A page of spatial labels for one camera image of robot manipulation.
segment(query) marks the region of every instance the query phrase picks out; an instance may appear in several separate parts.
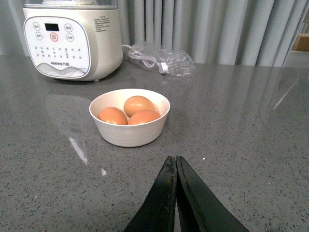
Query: power cord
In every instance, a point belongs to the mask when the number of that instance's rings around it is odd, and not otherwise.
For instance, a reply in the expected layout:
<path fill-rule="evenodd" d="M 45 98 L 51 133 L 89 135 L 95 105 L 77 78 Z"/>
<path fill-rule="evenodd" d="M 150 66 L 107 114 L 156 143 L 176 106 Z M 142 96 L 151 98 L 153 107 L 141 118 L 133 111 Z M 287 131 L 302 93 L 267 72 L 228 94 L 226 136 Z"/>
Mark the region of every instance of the power cord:
<path fill-rule="evenodd" d="M 151 57 L 151 56 L 145 56 L 142 53 L 140 53 L 139 51 L 136 50 L 132 50 L 132 47 L 126 44 L 123 44 L 122 47 L 128 47 L 130 49 L 130 51 L 127 53 L 127 55 L 131 58 L 131 59 L 137 59 L 137 60 L 141 60 L 143 62 L 143 64 L 147 67 L 147 68 L 153 68 L 155 65 L 157 65 L 159 67 L 159 71 L 161 74 L 165 74 L 169 71 L 169 68 L 167 66 L 167 64 L 165 62 L 158 62 L 156 60 L 155 57 Z"/>

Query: brand logo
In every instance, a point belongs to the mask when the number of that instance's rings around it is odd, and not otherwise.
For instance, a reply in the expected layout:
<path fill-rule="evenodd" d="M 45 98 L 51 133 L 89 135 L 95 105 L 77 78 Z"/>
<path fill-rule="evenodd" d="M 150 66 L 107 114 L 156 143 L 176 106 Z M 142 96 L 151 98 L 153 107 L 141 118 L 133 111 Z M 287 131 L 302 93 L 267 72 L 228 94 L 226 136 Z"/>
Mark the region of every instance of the brand logo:
<path fill-rule="evenodd" d="M 51 65 L 61 65 L 61 66 L 69 66 L 69 63 L 65 62 L 51 62 Z"/>

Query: white bowl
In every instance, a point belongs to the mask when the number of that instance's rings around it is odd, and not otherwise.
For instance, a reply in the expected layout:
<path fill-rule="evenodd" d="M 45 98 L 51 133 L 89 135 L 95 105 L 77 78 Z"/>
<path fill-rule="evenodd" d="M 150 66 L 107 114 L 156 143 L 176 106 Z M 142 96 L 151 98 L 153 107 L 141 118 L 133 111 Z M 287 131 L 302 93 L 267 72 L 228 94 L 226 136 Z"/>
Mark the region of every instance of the white bowl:
<path fill-rule="evenodd" d="M 161 117 L 145 124 L 125 126 L 103 122 L 97 118 L 100 111 L 108 106 L 114 106 L 123 111 L 125 101 L 136 95 L 151 100 Z M 150 90 L 138 88 L 119 89 L 104 93 L 95 98 L 89 106 L 89 112 L 102 137 L 111 144 L 123 147 L 142 146 L 155 140 L 162 132 L 169 109 L 170 103 L 166 97 Z"/>

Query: control panel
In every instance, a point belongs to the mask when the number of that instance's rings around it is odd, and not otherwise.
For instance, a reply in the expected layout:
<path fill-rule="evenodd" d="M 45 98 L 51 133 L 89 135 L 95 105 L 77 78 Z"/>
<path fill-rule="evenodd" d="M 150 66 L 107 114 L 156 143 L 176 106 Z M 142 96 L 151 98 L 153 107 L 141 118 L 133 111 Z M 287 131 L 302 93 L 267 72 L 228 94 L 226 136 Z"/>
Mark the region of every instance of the control panel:
<path fill-rule="evenodd" d="M 42 74 L 79 78 L 90 70 L 89 41 L 84 28 L 64 17 L 36 16 L 25 21 L 31 59 Z"/>

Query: digital display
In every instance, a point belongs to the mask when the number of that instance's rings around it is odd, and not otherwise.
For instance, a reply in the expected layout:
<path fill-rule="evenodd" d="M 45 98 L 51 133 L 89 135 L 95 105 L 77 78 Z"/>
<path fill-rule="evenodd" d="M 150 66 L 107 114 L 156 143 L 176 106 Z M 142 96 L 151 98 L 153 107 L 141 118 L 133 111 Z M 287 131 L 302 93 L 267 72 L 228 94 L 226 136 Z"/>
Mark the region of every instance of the digital display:
<path fill-rule="evenodd" d="M 59 31 L 58 24 L 56 23 L 45 23 L 45 28 L 46 30 Z"/>

